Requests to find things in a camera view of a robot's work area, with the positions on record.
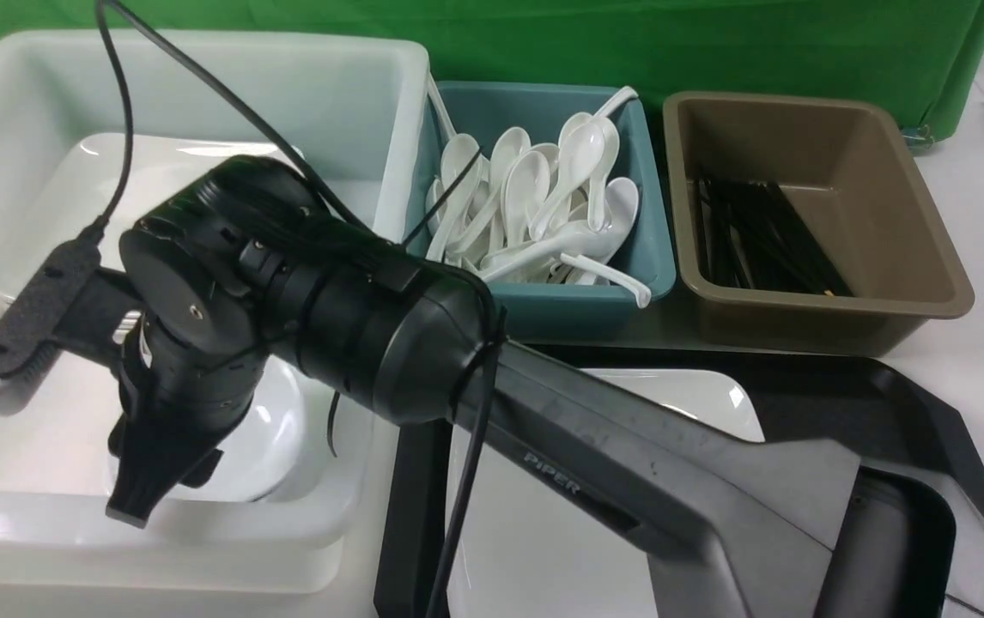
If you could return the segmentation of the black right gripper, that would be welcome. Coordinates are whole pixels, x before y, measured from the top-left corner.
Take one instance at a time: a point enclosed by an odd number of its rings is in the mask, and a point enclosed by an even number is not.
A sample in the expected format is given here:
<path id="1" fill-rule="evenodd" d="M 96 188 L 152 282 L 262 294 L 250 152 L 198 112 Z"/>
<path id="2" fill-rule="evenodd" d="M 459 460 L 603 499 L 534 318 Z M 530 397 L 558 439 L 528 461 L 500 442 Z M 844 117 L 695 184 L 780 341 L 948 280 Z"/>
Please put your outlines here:
<path id="1" fill-rule="evenodd" d="M 236 155 L 140 216 L 118 240 L 145 309 L 125 340 L 114 429 L 221 432 L 252 406 L 291 320 L 267 309 L 293 234 L 322 211 L 292 166 Z"/>

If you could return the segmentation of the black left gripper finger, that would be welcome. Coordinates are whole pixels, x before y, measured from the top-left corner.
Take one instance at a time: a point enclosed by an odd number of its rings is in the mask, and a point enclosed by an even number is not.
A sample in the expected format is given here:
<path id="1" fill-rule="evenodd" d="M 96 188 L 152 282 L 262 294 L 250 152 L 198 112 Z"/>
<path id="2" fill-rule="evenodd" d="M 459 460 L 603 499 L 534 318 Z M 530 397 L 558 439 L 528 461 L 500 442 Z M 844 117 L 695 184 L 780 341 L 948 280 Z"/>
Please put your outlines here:
<path id="1" fill-rule="evenodd" d="M 108 450 L 118 460 L 105 512 L 120 523 L 147 527 L 171 490 L 201 488 L 222 460 L 221 432 L 114 429 Z"/>

